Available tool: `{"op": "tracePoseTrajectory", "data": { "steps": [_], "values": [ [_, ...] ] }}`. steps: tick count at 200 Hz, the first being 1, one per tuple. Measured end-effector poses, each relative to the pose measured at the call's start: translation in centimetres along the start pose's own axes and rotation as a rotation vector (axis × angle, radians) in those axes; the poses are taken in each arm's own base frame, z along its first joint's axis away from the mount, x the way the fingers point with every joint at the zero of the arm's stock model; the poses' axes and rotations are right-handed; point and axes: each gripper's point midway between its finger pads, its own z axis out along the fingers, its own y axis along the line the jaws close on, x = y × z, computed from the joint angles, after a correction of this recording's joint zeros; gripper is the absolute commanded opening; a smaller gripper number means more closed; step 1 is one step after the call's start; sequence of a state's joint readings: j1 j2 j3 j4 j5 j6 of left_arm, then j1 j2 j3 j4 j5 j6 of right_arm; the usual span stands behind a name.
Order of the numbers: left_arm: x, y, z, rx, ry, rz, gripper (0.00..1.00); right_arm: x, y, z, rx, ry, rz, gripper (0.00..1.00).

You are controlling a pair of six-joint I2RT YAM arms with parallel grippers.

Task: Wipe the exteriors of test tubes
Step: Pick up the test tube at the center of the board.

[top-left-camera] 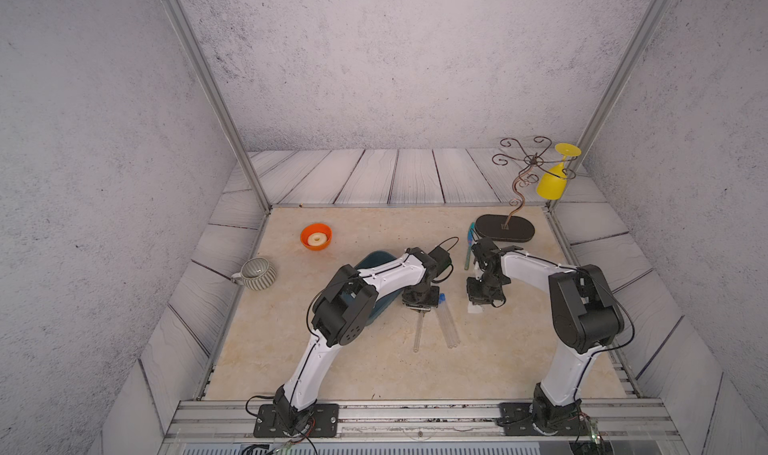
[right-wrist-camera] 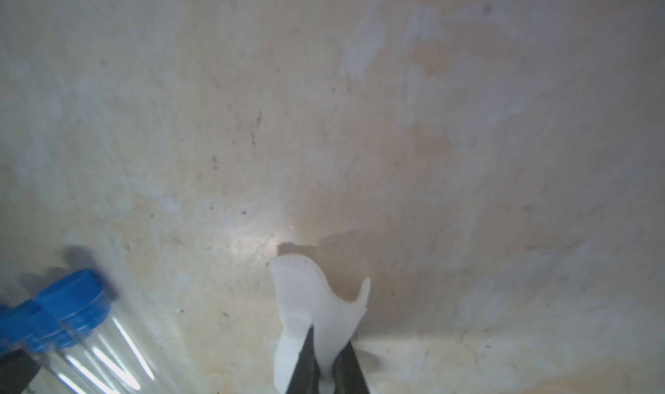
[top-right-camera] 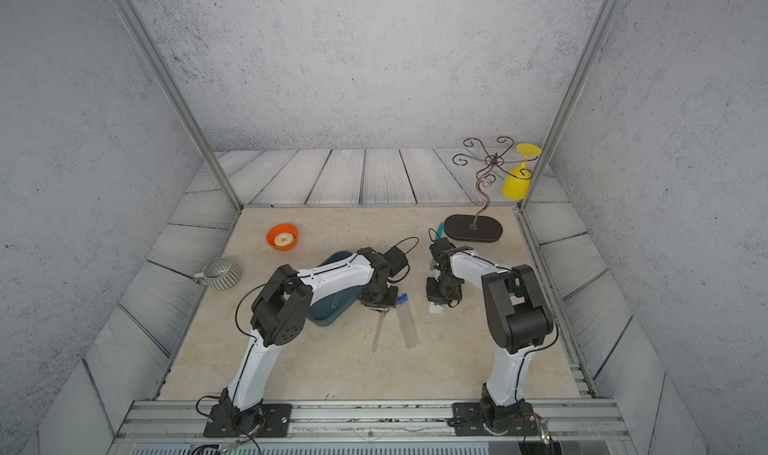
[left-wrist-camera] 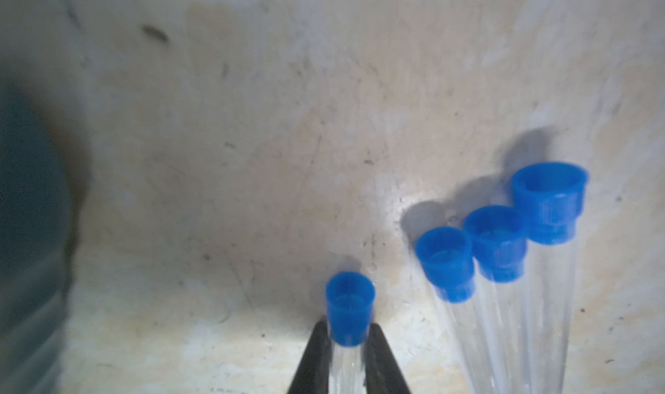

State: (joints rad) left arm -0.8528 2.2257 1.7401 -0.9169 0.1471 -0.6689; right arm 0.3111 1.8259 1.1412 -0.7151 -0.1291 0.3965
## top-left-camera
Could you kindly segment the white wiping cloth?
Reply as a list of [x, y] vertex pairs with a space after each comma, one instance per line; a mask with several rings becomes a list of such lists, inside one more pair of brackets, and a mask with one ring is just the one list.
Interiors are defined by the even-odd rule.
[[469, 314], [482, 314], [484, 312], [484, 308], [481, 305], [475, 305], [472, 303], [468, 304], [467, 312]]

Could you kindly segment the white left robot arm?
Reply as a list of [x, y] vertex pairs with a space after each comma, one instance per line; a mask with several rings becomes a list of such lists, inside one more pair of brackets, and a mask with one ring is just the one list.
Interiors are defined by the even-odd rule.
[[375, 312], [389, 306], [386, 299], [401, 293], [420, 302], [438, 295], [436, 278], [451, 266], [449, 252], [440, 247], [430, 252], [409, 248], [371, 268], [342, 266], [308, 307], [310, 339], [296, 370], [275, 393], [278, 419], [302, 428], [339, 351], [358, 338]]

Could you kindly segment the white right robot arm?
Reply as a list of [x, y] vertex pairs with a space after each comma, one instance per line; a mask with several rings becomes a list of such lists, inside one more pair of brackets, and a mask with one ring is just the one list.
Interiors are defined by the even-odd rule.
[[624, 331], [619, 303], [595, 265], [566, 266], [534, 256], [518, 246], [500, 248], [489, 238], [470, 251], [475, 274], [467, 279], [469, 301], [500, 307], [503, 287], [517, 280], [550, 300], [558, 345], [544, 379], [537, 383], [530, 406], [533, 428], [555, 435], [581, 417], [581, 387], [601, 353]]

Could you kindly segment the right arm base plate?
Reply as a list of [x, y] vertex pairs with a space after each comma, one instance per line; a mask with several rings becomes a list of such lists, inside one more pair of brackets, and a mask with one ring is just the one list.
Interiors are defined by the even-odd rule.
[[575, 404], [566, 406], [530, 403], [501, 403], [495, 424], [506, 436], [585, 436], [587, 424]]

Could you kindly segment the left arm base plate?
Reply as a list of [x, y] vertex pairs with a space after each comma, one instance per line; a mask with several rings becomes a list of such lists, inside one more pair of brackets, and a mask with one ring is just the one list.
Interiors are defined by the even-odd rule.
[[292, 407], [259, 407], [253, 430], [255, 438], [334, 438], [337, 435], [340, 406], [315, 403], [297, 412]]

